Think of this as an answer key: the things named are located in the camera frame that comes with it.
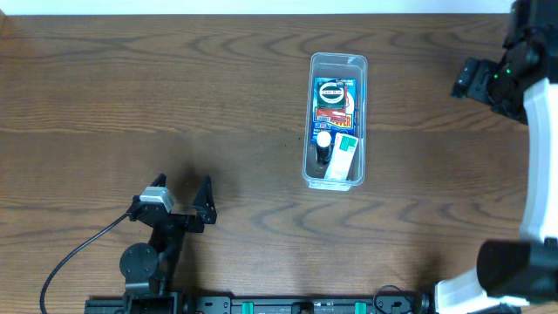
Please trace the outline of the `blue Kool Fever box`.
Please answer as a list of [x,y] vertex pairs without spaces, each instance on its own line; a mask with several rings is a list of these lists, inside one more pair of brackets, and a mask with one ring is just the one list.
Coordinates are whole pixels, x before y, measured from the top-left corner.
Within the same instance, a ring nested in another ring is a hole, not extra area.
[[[316,105],[316,87],[318,82],[327,82],[327,81],[342,81],[348,87],[350,91],[350,95],[354,99],[354,113],[349,116],[349,123],[348,124],[338,124],[332,122],[326,122],[321,120],[316,120],[315,118],[315,105]],[[313,85],[313,93],[312,93],[312,100],[311,100],[311,109],[310,109],[310,121],[311,121],[311,142],[316,144],[316,136],[321,131],[330,132],[331,137],[334,138],[337,133],[347,133],[349,135],[355,134],[355,114],[356,114],[356,106],[357,106],[357,81],[353,78],[324,78],[324,77],[317,77],[314,79]]]

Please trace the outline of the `dark bottle white cap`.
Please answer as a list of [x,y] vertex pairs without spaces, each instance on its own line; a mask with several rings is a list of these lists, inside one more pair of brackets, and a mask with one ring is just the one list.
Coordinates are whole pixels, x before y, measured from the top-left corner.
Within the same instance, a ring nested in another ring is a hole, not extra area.
[[326,165],[330,162],[331,155],[331,134],[327,131],[321,131],[316,136],[316,162],[320,165]]

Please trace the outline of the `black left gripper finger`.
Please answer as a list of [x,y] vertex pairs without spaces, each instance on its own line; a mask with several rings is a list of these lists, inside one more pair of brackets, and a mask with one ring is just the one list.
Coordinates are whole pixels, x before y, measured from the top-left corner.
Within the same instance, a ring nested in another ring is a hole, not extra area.
[[205,224],[216,224],[217,211],[214,205],[212,182],[208,175],[194,197],[192,206]]
[[[154,180],[153,182],[148,185],[148,187],[165,187],[167,184],[167,176],[165,174],[159,174]],[[135,195],[133,197],[133,201],[141,201],[140,200],[140,194],[139,195]]]

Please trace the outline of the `green round tin box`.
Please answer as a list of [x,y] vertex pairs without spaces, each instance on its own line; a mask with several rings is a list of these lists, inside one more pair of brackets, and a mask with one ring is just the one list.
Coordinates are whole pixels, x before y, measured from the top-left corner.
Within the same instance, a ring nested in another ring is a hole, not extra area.
[[340,110],[345,107],[345,84],[342,81],[317,83],[317,107]]

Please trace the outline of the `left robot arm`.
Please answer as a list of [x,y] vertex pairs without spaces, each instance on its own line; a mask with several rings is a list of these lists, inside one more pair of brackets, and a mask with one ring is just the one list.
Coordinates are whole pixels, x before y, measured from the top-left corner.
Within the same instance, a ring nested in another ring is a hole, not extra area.
[[119,261],[126,280],[125,313],[195,313],[191,295],[173,289],[174,272],[188,233],[202,233],[216,223],[211,179],[207,176],[194,197],[194,215],[175,214],[174,197],[160,174],[140,195],[133,197],[126,216],[152,229],[148,242],[128,247]]

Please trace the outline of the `red medicine box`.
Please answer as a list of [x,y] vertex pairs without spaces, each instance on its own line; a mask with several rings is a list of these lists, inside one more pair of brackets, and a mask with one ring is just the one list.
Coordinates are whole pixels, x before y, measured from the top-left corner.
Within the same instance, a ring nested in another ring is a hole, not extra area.
[[315,118],[316,120],[348,124],[349,116],[354,113],[354,99],[350,95],[349,87],[345,85],[345,107],[340,110],[336,109],[320,109],[317,107],[317,92],[316,92],[316,105],[315,105]]

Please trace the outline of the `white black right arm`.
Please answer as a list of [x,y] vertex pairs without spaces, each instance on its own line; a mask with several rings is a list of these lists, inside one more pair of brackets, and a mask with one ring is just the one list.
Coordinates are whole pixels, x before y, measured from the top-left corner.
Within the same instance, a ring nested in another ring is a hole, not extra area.
[[[249,56],[219,88],[235,123],[205,142],[219,220],[191,242],[183,280],[239,297],[426,290],[471,269],[486,239],[515,238],[527,129],[451,96],[468,57],[499,58],[504,14],[219,17]],[[368,61],[364,182],[307,188],[303,127],[316,52]]]

